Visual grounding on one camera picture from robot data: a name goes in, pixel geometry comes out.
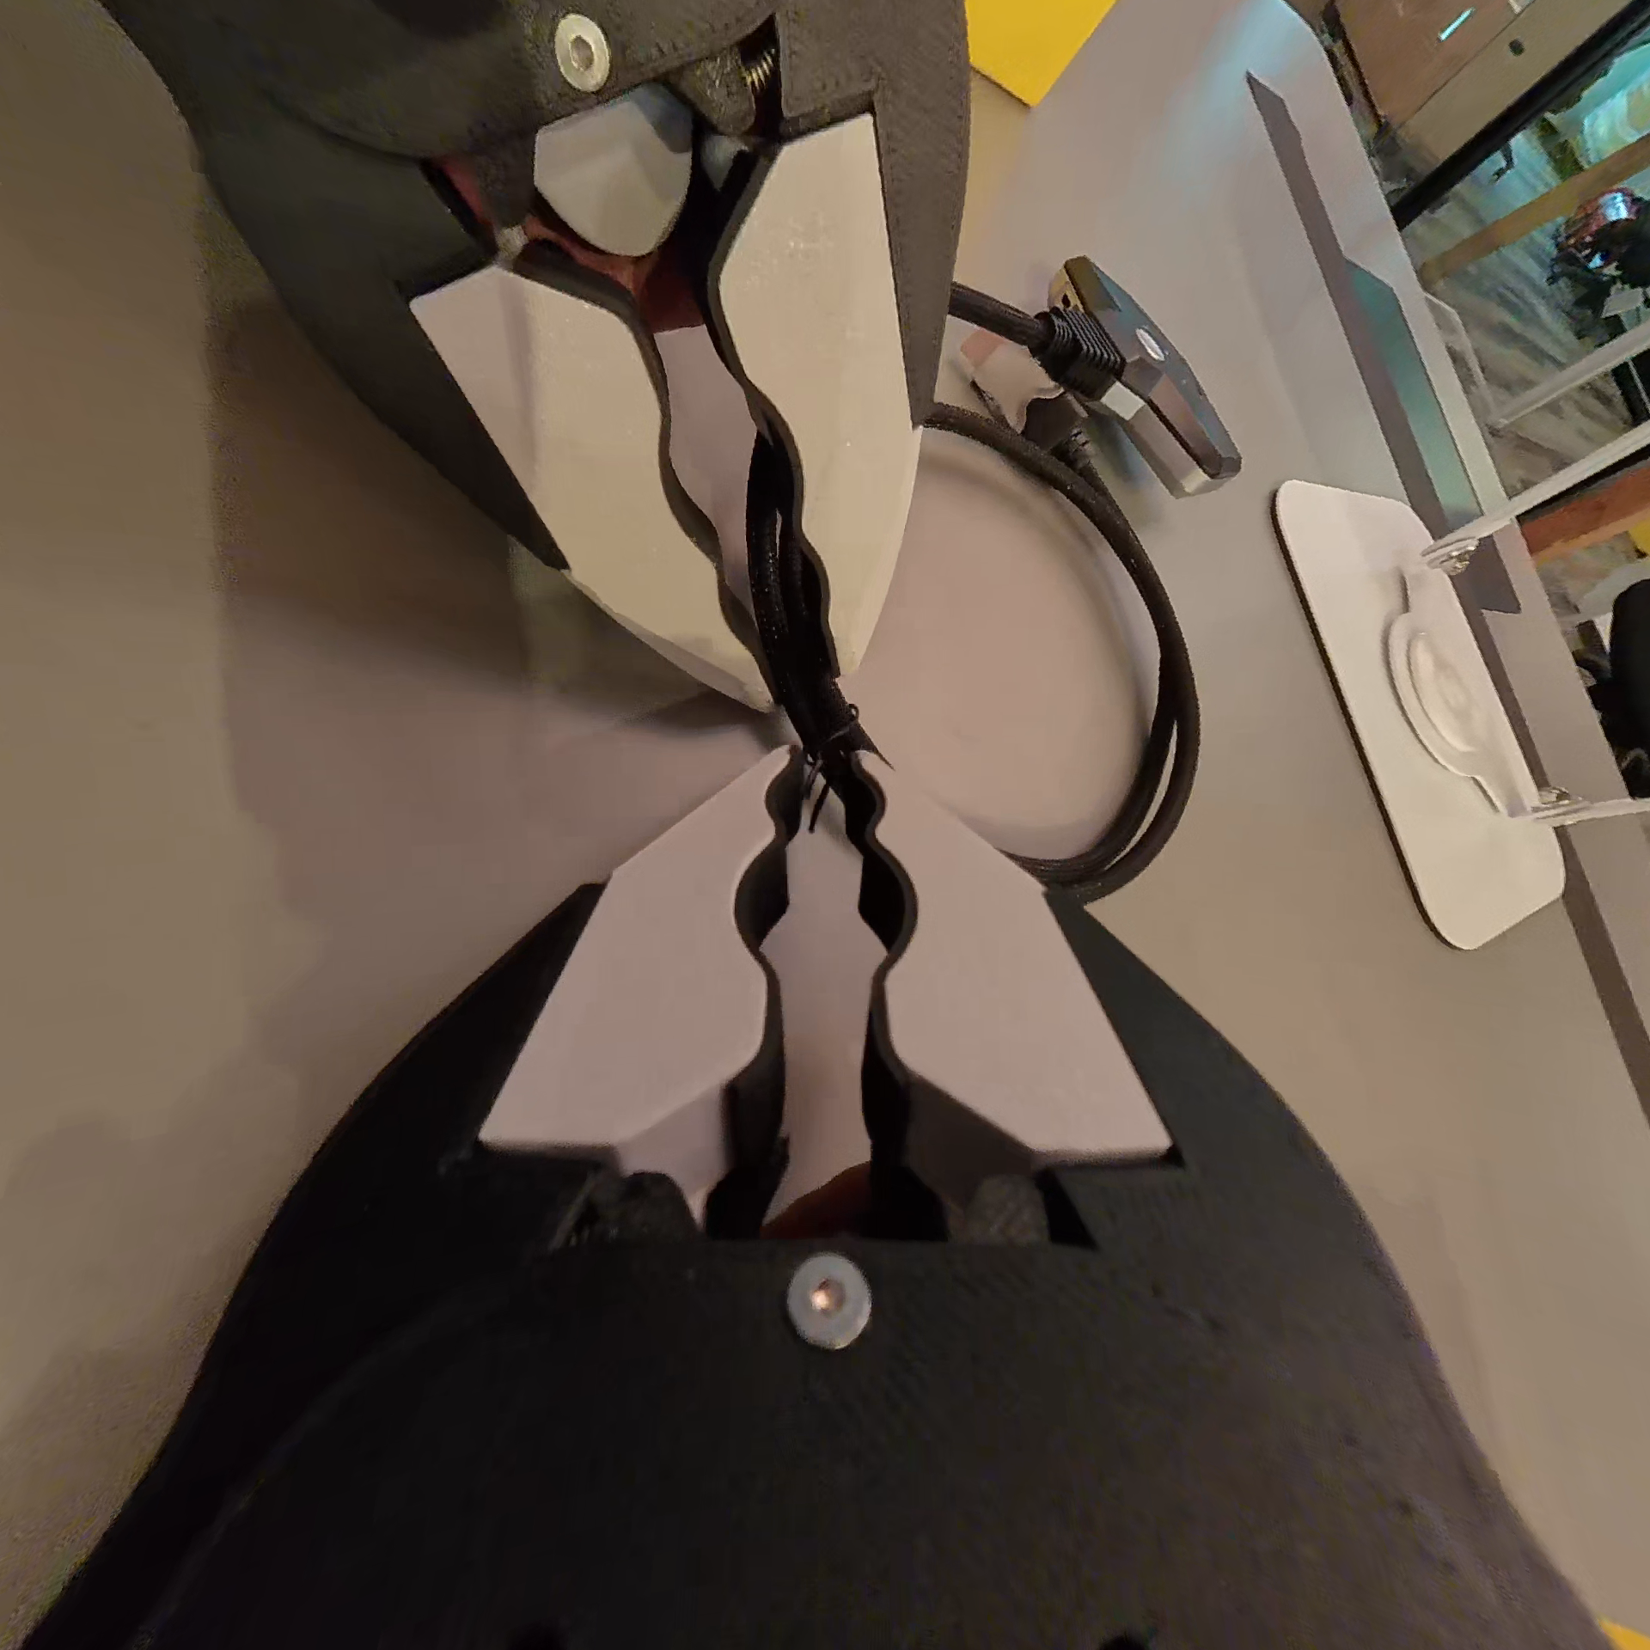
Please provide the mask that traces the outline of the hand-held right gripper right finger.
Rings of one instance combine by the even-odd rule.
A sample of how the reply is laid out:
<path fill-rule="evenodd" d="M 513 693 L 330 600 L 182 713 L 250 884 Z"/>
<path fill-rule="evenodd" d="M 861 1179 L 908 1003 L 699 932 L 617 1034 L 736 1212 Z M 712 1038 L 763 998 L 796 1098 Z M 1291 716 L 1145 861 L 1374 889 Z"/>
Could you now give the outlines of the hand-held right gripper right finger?
<path fill-rule="evenodd" d="M 986 1184 L 1173 1160 L 1050 890 L 884 758 L 841 772 L 884 947 L 861 1049 L 870 1230 L 943 1239 Z"/>

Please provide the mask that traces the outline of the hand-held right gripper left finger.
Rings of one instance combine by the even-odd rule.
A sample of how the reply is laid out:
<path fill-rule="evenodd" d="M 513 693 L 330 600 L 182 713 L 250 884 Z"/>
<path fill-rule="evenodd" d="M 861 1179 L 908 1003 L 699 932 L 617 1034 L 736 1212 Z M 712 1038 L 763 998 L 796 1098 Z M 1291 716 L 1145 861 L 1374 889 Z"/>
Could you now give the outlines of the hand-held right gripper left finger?
<path fill-rule="evenodd" d="M 781 989 L 795 749 L 763 755 L 600 886 L 481 1128 L 499 1152 L 667 1176 L 759 1230 L 787 1169 Z"/>

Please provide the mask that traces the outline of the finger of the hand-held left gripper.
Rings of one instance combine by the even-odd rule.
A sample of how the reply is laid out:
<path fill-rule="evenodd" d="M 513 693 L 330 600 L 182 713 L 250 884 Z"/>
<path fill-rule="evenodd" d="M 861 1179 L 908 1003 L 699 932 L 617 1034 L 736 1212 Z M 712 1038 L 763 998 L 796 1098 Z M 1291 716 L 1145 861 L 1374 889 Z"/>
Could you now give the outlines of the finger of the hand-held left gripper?
<path fill-rule="evenodd" d="M 787 462 L 830 659 L 861 668 L 918 476 L 877 129 L 858 113 L 752 165 L 709 265 L 712 333 Z"/>
<path fill-rule="evenodd" d="M 410 299 L 568 581 L 702 687 L 772 708 L 720 539 L 672 464 L 664 359 L 637 303 L 560 250 Z"/>

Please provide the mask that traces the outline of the black cable tie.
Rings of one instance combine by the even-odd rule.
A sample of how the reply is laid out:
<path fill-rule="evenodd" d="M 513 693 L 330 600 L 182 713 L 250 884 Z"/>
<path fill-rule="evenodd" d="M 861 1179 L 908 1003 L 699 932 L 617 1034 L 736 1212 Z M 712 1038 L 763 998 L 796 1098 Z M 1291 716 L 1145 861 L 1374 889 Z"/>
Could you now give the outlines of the black cable tie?
<path fill-rule="evenodd" d="M 800 778 L 800 824 L 811 835 L 818 819 L 841 780 L 852 777 L 856 753 L 881 755 L 877 741 L 865 731 L 861 712 L 856 702 L 843 702 L 841 713 L 827 716 L 827 726 L 806 743 Z"/>

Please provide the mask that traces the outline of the dark grey hdmi switch box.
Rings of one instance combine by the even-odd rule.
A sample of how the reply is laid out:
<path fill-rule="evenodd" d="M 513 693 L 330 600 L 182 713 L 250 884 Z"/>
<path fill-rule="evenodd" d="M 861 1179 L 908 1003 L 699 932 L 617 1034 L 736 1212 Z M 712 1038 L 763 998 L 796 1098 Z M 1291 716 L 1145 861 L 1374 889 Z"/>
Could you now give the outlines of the dark grey hdmi switch box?
<path fill-rule="evenodd" d="M 1050 303 L 1083 309 L 1122 356 L 1116 381 L 1090 396 L 1176 498 L 1197 498 L 1241 472 L 1241 456 L 1200 380 L 1124 285 L 1090 257 L 1064 260 Z"/>

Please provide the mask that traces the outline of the yellow plastic bin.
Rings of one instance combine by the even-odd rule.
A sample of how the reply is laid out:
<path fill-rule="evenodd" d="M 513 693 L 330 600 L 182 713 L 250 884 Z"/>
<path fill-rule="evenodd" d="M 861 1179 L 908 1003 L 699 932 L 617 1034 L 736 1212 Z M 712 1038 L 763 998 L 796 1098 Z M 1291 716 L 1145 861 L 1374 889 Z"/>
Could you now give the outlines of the yellow plastic bin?
<path fill-rule="evenodd" d="M 976 2 L 965 7 L 972 67 L 1032 108 L 1058 83 L 1116 2 Z"/>

